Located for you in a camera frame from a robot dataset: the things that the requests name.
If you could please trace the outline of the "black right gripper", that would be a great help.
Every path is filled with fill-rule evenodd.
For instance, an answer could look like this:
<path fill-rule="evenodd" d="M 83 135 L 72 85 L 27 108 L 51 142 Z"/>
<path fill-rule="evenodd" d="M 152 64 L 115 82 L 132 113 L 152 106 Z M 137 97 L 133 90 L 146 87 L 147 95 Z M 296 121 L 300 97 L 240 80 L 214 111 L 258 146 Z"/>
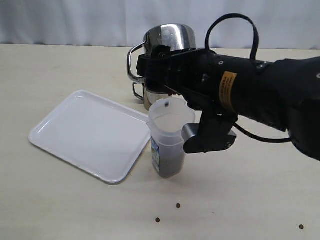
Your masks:
<path fill-rule="evenodd" d="M 182 128 L 186 154 L 228 150 L 236 141 L 232 131 L 238 114 L 220 98 L 224 74 L 237 75 L 240 58 L 215 54 L 211 50 L 171 51 L 156 45 L 138 57 L 137 74 L 144 78 L 146 90 L 159 95 L 181 95 L 188 106 L 203 111 L 199 123 Z"/>

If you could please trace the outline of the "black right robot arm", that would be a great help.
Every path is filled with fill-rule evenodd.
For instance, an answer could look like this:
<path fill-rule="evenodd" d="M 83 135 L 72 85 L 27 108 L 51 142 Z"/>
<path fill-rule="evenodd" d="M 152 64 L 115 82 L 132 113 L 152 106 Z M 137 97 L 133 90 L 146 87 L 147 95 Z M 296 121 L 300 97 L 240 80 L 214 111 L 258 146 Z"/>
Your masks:
<path fill-rule="evenodd" d="M 202 113 L 182 130 L 187 154 L 227 150 L 239 116 L 288 132 L 304 155 L 320 158 L 320 59 L 259 61 L 212 50 L 159 45 L 138 57 L 137 73 L 152 92 L 181 95 Z"/>

